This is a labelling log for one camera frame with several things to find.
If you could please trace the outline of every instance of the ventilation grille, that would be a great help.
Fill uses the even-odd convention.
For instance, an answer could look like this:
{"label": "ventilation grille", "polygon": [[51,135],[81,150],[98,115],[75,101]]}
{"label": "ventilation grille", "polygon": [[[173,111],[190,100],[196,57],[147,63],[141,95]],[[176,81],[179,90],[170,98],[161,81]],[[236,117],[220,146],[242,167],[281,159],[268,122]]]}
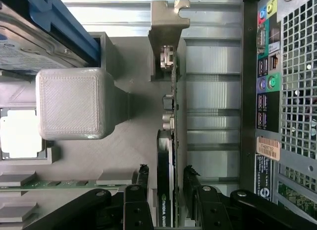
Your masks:
{"label": "ventilation grille", "polygon": [[285,173],[281,173],[281,174],[295,181],[296,183],[306,187],[307,189],[310,189],[311,191],[317,193],[317,186],[316,186],[317,183],[315,178],[312,178],[308,175],[304,175],[289,167],[285,167]]}
{"label": "ventilation grille", "polygon": [[284,17],[281,147],[316,159],[317,0]]}

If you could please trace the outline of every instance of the usb port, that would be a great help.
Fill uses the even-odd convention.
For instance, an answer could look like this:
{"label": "usb port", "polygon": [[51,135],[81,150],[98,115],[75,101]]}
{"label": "usb port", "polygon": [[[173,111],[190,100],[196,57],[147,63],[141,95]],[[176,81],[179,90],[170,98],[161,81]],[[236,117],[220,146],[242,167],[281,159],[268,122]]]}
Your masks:
{"label": "usb port", "polygon": [[267,96],[263,95],[263,109],[267,108]]}
{"label": "usb port", "polygon": [[258,113],[258,126],[262,126],[262,113]]}
{"label": "usb port", "polygon": [[267,119],[267,115],[266,113],[263,113],[263,126],[266,127],[266,119]]}
{"label": "usb port", "polygon": [[280,53],[277,52],[277,53],[275,53],[275,54],[273,54],[273,55],[271,55],[271,56],[269,57],[268,63],[269,63],[269,70],[270,70],[270,71],[271,71],[271,70],[276,70],[276,69],[278,68],[278,65],[279,65],[279,55],[280,55]]}
{"label": "usb port", "polygon": [[264,59],[264,73],[267,73],[268,72],[268,59],[265,58]]}
{"label": "usb port", "polygon": [[263,62],[263,60],[260,60],[259,61],[259,65],[258,65],[258,73],[259,73],[259,75],[263,74],[263,70],[264,70],[264,62]]}
{"label": "usb port", "polygon": [[262,109],[263,108],[263,96],[259,95],[258,96],[258,109]]}

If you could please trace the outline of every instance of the white label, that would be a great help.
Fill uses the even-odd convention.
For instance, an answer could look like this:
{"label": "white label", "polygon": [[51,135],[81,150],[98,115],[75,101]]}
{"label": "white label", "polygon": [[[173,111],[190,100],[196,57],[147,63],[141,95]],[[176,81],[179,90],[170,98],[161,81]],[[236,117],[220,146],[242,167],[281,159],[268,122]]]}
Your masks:
{"label": "white label", "polygon": [[10,158],[37,157],[42,151],[42,138],[35,111],[8,112],[8,116],[1,117],[0,140],[1,150]]}
{"label": "white label", "polygon": [[14,40],[0,40],[0,69],[25,70],[31,71],[28,73],[36,73],[41,69],[66,68],[66,66],[48,57],[25,52],[21,48],[20,44]]}
{"label": "white label", "polygon": [[268,198],[269,197],[269,189],[268,188],[262,188],[260,190],[260,196],[262,198]]}
{"label": "white label", "polygon": [[280,48],[280,42],[275,42],[268,45],[268,53],[271,54]]}
{"label": "white label", "polygon": [[280,143],[273,139],[257,137],[257,153],[279,161],[280,159]]}

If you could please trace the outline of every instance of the ethernet port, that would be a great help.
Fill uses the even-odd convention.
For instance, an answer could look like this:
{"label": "ethernet port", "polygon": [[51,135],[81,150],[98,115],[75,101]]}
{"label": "ethernet port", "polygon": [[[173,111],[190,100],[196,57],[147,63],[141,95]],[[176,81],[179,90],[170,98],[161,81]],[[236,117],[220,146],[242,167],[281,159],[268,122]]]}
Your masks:
{"label": "ethernet port", "polygon": [[276,52],[268,57],[269,71],[279,70],[279,66],[280,66],[280,52]]}

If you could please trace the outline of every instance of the barcode sticker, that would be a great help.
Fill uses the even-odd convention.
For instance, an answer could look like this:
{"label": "barcode sticker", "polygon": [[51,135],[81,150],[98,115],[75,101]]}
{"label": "barcode sticker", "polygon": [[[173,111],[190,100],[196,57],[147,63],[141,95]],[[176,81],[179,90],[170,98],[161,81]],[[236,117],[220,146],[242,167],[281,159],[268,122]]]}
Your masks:
{"label": "barcode sticker", "polygon": [[279,161],[280,143],[273,139],[257,137],[257,153]]}

